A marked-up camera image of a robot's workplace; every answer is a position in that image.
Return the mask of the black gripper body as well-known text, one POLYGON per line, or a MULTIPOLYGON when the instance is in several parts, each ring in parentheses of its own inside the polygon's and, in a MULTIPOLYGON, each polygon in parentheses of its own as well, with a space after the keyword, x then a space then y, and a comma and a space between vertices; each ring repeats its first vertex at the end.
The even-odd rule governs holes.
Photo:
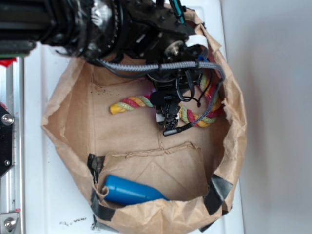
MULTIPOLYGON (((171 43, 164 51, 164 63, 195 61, 199 56, 206 57, 209 47, 206 40, 178 40, 171 43)), ((181 101, 194 99, 195 86, 201 79, 196 68, 173 68, 151 72, 148 78, 153 82, 155 91, 150 96, 155 107, 179 104, 181 101)))

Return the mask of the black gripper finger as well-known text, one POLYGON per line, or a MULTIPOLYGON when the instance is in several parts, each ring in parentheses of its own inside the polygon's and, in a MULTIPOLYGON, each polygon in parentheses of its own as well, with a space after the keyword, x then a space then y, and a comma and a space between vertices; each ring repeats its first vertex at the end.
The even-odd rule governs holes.
POLYGON ((178 112, 180 110, 177 101, 169 101, 162 106, 156 106, 156 121, 161 129, 174 129, 178 124, 178 112))

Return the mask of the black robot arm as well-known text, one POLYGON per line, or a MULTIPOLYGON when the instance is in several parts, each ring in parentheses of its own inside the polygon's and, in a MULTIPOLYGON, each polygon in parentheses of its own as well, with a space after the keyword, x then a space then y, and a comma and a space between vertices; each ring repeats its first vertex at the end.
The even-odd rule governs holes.
POLYGON ((179 104, 201 78, 197 65, 208 52, 195 41, 178 0, 3 0, 0 63, 25 57, 37 43, 64 56, 107 68, 123 78, 146 76, 162 126, 177 126, 179 104))

